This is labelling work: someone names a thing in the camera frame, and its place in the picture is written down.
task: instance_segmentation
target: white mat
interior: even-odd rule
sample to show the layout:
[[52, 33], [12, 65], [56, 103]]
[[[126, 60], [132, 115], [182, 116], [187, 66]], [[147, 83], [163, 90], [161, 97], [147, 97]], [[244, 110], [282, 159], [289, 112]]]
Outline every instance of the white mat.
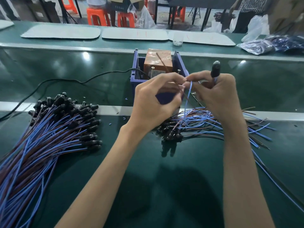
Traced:
[[188, 32], [188, 31], [169, 31], [169, 40], [173, 41], [174, 34], [184, 35], [184, 42], [210, 44], [210, 45], [235, 45], [227, 36], [220, 33]]
[[0, 30], [5, 29], [9, 26], [12, 26], [14, 23], [11, 21], [0, 20]]
[[102, 31], [102, 38], [127, 40], [166, 41], [168, 34], [163, 29], [135, 29], [121, 27], [107, 27]]
[[68, 24], [36, 25], [21, 35], [22, 38], [69, 38], [94, 39], [98, 38], [101, 30], [97, 27]]

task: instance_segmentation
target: orange box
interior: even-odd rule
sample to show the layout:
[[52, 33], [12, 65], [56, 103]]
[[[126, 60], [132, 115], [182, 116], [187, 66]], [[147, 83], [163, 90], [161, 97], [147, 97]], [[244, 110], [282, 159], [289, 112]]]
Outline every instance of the orange box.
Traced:
[[[165, 66], [163, 65], [162, 61], [159, 59], [156, 53], [158, 53]], [[143, 64], [143, 71], [147, 74], [149, 78], [153, 78], [161, 73], [172, 72], [171, 51], [161, 49], [148, 49], [146, 59]]]

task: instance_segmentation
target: white metal strip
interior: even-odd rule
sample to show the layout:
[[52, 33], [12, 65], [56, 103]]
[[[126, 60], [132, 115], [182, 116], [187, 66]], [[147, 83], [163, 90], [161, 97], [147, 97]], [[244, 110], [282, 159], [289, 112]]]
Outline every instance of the white metal strip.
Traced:
[[[17, 102], [0, 101], [0, 111], [9, 112], [17, 106]], [[33, 106], [35, 103], [22, 103], [17, 108], [16, 112], [28, 112], [34, 110]], [[132, 106], [112, 106], [112, 105], [100, 105], [97, 111], [98, 115], [121, 115], [130, 116], [132, 113]], [[293, 113], [293, 112], [271, 112], [271, 111], [247, 111], [256, 115], [244, 115], [246, 119], [255, 118], [266, 119], [267, 121], [290, 121], [290, 122], [304, 122], [304, 113]]]
[[[109, 52], [109, 53], [134, 53], [135, 49], [116, 49], [116, 48], [92, 48], [81, 46], [66, 46], [66, 45], [39, 45], [39, 44], [24, 44], [24, 43], [0, 43], [2, 48], [24, 48], [24, 49], [48, 49], [48, 50], [64, 50], [64, 51], [79, 51], [79, 52]], [[139, 53], [146, 54], [147, 50], [139, 49]], [[228, 58], [240, 60], [267, 60], [267, 61], [287, 61], [287, 62], [304, 62], [304, 57], [292, 56], [255, 56], [255, 55], [238, 55], [238, 54], [220, 54], [220, 53], [193, 53], [179, 52], [181, 56], [186, 57], [212, 57], [212, 58]]]

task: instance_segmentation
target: white label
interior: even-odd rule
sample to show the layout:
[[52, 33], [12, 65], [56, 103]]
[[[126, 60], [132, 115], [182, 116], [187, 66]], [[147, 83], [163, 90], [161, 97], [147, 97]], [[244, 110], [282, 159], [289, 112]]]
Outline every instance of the white label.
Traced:
[[153, 72], [152, 72], [152, 70], [150, 70], [150, 72], [148, 73], [148, 77], [153, 78], [153, 77], [155, 77], [155, 76], [157, 76], [157, 75], [159, 75], [161, 73], [166, 73], [166, 72], [163, 71], [163, 70], [155, 70], [155, 69], [153, 69]]
[[43, 14], [42, 14], [42, 13], [40, 13], [40, 12], [36, 12], [36, 14], [37, 14], [37, 16], [38, 16], [38, 17], [43, 18]]

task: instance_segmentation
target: striped shirt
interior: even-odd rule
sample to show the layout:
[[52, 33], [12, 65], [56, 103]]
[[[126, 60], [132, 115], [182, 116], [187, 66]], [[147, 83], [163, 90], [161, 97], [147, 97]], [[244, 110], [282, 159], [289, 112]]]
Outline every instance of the striped shirt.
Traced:
[[262, 13], [265, 11], [267, 0], [242, 0], [239, 7], [240, 12], [254, 11], [256, 13]]

